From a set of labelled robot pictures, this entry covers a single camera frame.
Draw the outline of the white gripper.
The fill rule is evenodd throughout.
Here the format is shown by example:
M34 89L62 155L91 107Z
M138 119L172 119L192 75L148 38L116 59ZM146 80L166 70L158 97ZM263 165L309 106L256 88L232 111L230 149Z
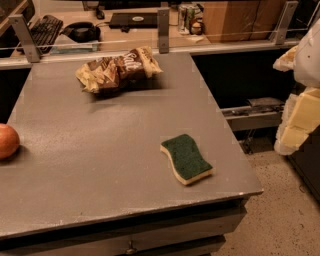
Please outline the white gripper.
M299 95L290 94L285 103L274 144L280 155L293 154L320 125L320 19L298 46L273 64L274 69L282 72L292 70L293 66L295 80L307 88Z

